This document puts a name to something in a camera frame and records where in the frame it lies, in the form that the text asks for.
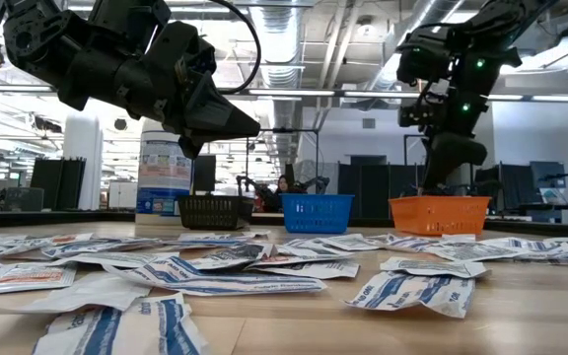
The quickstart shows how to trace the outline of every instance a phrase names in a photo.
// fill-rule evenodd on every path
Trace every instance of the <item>exposed ductwork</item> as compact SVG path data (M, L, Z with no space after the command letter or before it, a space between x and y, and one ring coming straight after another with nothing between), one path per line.
M262 44L262 59L266 64L261 69L264 85L272 89L299 88L300 69L287 64L295 64L299 59L303 9L250 7L249 11ZM272 128L298 126L301 122L296 121L295 112L295 101L273 101ZM293 142L297 143L298 138L295 135ZM292 146L290 136L275 136L275 147L277 155L281 157L282 167L296 152Z
M424 24L446 22L450 16L463 3L463 0L418 0L413 5L411 17L405 23L394 27L385 40L385 55L387 62L379 71L373 81L368 85L370 91L387 91L395 83L395 69L397 60L395 49L404 40L406 35L415 28Z

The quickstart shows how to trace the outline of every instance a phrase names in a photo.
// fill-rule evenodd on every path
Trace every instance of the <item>ceiling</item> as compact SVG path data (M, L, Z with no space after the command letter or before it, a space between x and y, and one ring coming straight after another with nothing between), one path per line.
M268 3L268 0L253 0L253 3ZM207 9L215 8L207 1L167 1L171 6L185 6L186 9L195 9L198 6ZM235 1L237 4L246 4L249 0ZM337 48L330 60L330 69L336 67L337 51L340 45L345 45L343 59L339 62L340 67L334 77L334 87L341 88L343 85L361 85L370 81L379 73L385 62L387 54L384 53L383 43L388 36L390 28L399 24L411 15L413 0L391 1L364 1L359 4L357 24L354 26L352 37L345 41L345 29L349 24L354 1L347 1L344 10L343 22L339 29L334 27L335 14L339 6L339 0L302 0L303 4L315 4L304 7L300 29L301 53L295 62L278 64L283 67L292 67L300 71L300 87L316 89L320 86L320 74L328 49L329 38L332 32L340 31L337 40ZM76 12L86 17L89 11L86 8L93 6L94 0L69 0L65 1L70 7L79 9ZM455 22L469 18L482 4L483 0L466 0L455 14ZM214 79L218 87L236 87L249 74L255 61L255 46L250 33L244 23L238 21L229 13L181 11L174 12L175 20L183 20L196 26L206 40L216 47L218 69ZM533 58L545 52L554 44L554 34L564 30L568 26L568 0L560 1L551 9L549 18L541 19L541 26L532 26L524 36L516 43L517 47L528 58ZM524 59L524 66L530 68L531 61ZM544 74L533 75L532 80L527 80L522 75L508 74L501 77L497 86L497 93L547 93L568 94L568 68L560 70L554 75L552 71ZM40 80L26 74L9 63L0 69L0 85L43 85ZM265 87L262 75L256 77L251 83L252 87ZM233 101L244 112L255 117L263 127L272 128L274 123L274 104L271 100L242 100ZM300 120L291 124L304 124L307 127L313 125L315 101L304 100L299 102L296 114ZM36 127L36 118L41 118L59 125L65 129L67 115L72 108L60 103L54 94L15 94L0 93L0 167L15 169L28 169L36 156L58 157L62 155L62 134L45 132ZM137 178L137 160L139 155L139 136L141 122L128 118L126 112L118 107L90 100L85 112L96 115L105 133L104 145L104 172L105 181L117 178ZM325 134L345 136L354 131L357 134L382 135L389 130L397 129L395 124L395 111L372 110L363 114L365 117L376 118L376 129L361 130L360 119L351 119L355 114L354 109L341 109L335 107L326 117ZM114 127L116 119L123 118L127 121L125 130L117 130ZM30 136L36 136L36 140L30 140ZM277 159L281 158L279 147L282 139L288 141L293 148L296 145L294 136L283 135L277 140L271 133L264 133L254 140L255 150L249 158L249 173L257 179L272 180L279 175ZM219 167L217 179L233 180L235 175L242 174L246 170L245 152L246 141L219 142L206 148L209 153L219 155Z

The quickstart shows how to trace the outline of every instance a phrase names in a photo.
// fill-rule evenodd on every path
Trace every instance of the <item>wooden table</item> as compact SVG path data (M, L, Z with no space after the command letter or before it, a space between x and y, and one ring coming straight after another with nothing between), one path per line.
M269 239L276 243L311 237L288 235L281 227L266 228L273 232ZM349 230L366 236L387 231ZM0 229L0 233L78 232L175 238L180 229L136 227L131 223ZM484 238L507 235L486 232ZM200 254L181 253L184 258ZM422 307L398 312L346 307L341 300L351 300L379 272L379 264L391 255L404 254L386 250L358 252L356 259L361 270L356 279L328 280L329 288L321 293L185 298L193 309L194 321L215 354L568 355L568 266L487 263L493 273L477 282L465 319L446 318ZM409 256L436 258L426 253ZM0 297L18 297L29 302L45 293ZM151 295L169 294L171 292L155 289ZM31 353L53 318L0 316L0 354Z

